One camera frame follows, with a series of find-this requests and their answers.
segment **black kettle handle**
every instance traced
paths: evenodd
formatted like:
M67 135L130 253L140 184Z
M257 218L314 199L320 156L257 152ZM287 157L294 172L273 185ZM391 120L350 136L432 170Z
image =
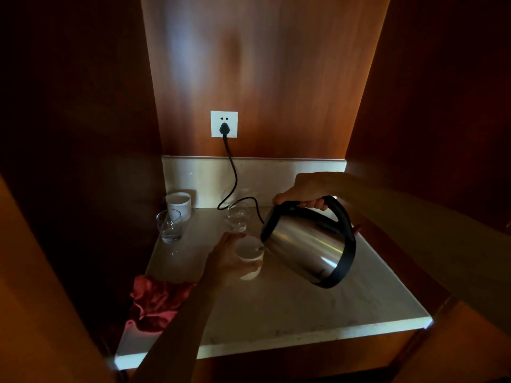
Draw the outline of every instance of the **black kettle handle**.
M353 236L353 229L351 226L351 221L349 220L348 212L346 212L342 204L339 203L333 196L323 196L323 200L328 208L331 209L334 215L337 217L339 223L343 226L341 231L346 231L347 234L349 234L348 238L353 240L355 237Z

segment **clear glass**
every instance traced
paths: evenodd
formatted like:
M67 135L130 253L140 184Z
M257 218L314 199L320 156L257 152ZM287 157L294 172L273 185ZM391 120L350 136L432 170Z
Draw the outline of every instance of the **clear glass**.
M177 242L183 236L183 219L181 212L176 209L158 213L156 224L165 243Z
M242 232L247 228L250 207L243 202L234 202L227 208L227 224L233 232Z

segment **stainless steel kettle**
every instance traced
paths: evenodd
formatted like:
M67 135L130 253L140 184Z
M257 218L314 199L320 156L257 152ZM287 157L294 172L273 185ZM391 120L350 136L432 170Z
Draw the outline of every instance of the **stainless steel kettle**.
M266 217L261 241L297 274L322 288L331 288L348 273L356 243L344 207L332 196L323 199L338 222L300 208L298 202L284 202Z

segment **black power cord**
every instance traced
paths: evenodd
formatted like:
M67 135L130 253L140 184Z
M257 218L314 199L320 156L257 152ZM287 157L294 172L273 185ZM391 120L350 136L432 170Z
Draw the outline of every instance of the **black power cord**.
M227 152L227 157L229 157L230 166L233 167L233 171L234 171L234 186L233 186L233 189L229 192L229 194L225 197L225 199L222 200L220 202L220 204L218 205L217 209L219 211L223 211L223 210L229 208L229 206L221 207L221 205L224 204L227 199L229 199L229 197L236 190L236 186L238 185L238 173L236 172L236 167L234 166L234 163L233 163L233 157L230 154L229 144L227 143L227 134L229 132L230 132L229 126L224 122L220 126L220 133L222 133L222 135L223 135L225 151ZM259 220L261 221L261 223L264 224L264 220L263 220L263 218L261 218L261 214L259 213L259 204L258 204L257 199L255 197L247 196L246 198L237 199L237 200L235 200L233 202L233 204L239 203L240 201L247 200L247 199L254 200L254 202L255 202L255 209L257 210L257 216L259 216Z

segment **white outlet plate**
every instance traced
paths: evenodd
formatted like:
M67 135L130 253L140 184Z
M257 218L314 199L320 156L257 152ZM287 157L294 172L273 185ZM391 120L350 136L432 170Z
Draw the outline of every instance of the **white outlet plate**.
M230 132L227 138L238 138L238 112L237 111L212 111L211 112L211 136L220 137L220 126L223 123L229 125Z

